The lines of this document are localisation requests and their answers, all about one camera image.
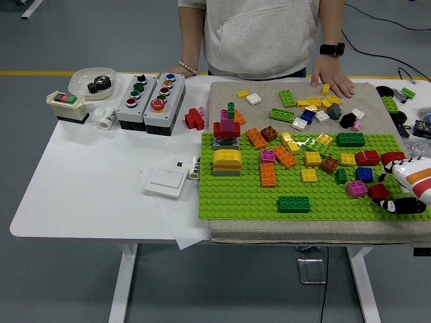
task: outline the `gray floor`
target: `gray floor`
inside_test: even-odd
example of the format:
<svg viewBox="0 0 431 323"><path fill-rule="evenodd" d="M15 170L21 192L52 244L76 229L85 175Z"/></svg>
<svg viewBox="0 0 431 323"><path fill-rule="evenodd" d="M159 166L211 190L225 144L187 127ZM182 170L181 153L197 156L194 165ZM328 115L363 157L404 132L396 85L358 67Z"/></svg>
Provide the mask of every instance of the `gray floor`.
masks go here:
<svg viewBox="0 0 431 323"><path fill-rule="evenodd" d="M26 8L4 0L0 71L101 66L159 72L180 58L176 1L161 3L45 0L29 20L21 20ZM412 28L431 27L429 0L347 3ZM430 32L404 30L352 8L345 10L344 32L358 49L401 59L431 76ZM392 77L404 67L346 48L342 63L348 75ZM204 60L199 70L206 71ZM69 80L0 75L0 322L96 323L109 317L121 256L116 245L19 241L9 232L57 123L46 95L67 91ZM323 321L362 322L345 249L329 252ZM291 246L141 246L126 321L319 322L323 288L299 283L299 256ZM380 247L366 264L382 322L429 322L429 258L414 258L409 248Z"/></svg>

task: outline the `hand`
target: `hand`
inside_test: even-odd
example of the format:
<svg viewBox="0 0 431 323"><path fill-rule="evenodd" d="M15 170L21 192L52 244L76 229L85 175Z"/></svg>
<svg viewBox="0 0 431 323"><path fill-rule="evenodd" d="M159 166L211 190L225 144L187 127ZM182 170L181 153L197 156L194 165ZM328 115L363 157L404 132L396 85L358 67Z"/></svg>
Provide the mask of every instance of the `hand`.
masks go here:
<svg viewBox="0 0 431 323"><path fill-rule="evenodd" d="M344 74L338 57L319 55L312 65L311 86L317 86L319 76L322 83L329 84L332 92L339 98L343 94L347 98L351 98L355 94L354 85L349 77Z"/></svg>
<svg viewBox="0 0 431 323"><path fill-rule="evenodd" d="M185 76L185 78L195 76L195 74L191 73L190 71L188 71L187 69L185 69L184 67L182 67L180 65L172 66L169 69L166 69L163 72L159 73L159 75L157 75L157 79L160 78L162 73L183 74Z"/></svg>

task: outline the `bracelet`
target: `bracelet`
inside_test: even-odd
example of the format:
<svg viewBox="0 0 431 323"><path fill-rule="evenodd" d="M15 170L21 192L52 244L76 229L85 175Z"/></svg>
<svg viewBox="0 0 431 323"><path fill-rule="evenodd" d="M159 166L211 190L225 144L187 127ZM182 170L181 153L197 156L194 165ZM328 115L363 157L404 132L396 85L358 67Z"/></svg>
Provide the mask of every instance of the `bracelet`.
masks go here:
<svg viewBox="0 0 431 323"><path fill-rule="evenodd" d="M180 66L184 67L187 71L189 71L189 72L191 72L191 73L193 73L193 74L195 74L195 75L198 75L198 74L199 74L199 72L198 72L198 71L196 71L196 70L192 69L192 68L191 68L191 67L189 67L188 65L185 65L182 61L179 61L178 63L179 63L179 65L180 65Z"/></svg>

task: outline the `person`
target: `person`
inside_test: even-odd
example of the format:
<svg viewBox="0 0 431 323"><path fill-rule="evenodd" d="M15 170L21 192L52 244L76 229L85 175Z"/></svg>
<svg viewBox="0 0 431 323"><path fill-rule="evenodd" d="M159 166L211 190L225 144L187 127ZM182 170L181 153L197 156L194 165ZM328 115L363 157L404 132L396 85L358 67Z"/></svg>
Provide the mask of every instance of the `person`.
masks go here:
<svg viewBox="0 0 431 323"><path fill-rule="evenodd" d="M182 58L164 72L194 76L203 43L210 75L249 80L305 77L319 21L323 45L343 51L343 9L344 0L179 0ZM335 95L350 98L354 85L339 57L332 49L322 53L322 47L312 66L311 86L320 78Z"/></svg>

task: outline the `white hoodie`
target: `white hoodie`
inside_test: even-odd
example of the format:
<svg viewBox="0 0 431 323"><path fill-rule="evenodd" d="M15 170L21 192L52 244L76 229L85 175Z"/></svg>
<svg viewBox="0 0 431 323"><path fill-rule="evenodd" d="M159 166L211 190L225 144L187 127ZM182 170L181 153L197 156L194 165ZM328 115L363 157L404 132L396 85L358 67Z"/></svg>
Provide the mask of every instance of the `white hoodie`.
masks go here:
<svg viewBox="0 0 431 323"><path fill-rule="evenodd" d="M319 0L179 0L206 9L203 50L214 75L270 79L310 62Z"/></svg>

